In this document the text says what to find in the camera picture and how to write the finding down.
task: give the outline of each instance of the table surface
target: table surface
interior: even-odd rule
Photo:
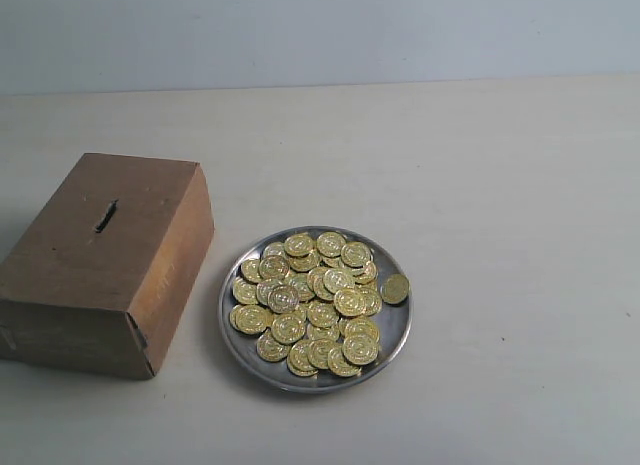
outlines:
[[[202,163],[216,236],[149,382],[0,362],[13,464],[596,464],[640,453],[640,75],[0,99],[0,258],[85,151]],[[265,388],[215,319],[280,229],[380,243],[412,280],[398,358]]]

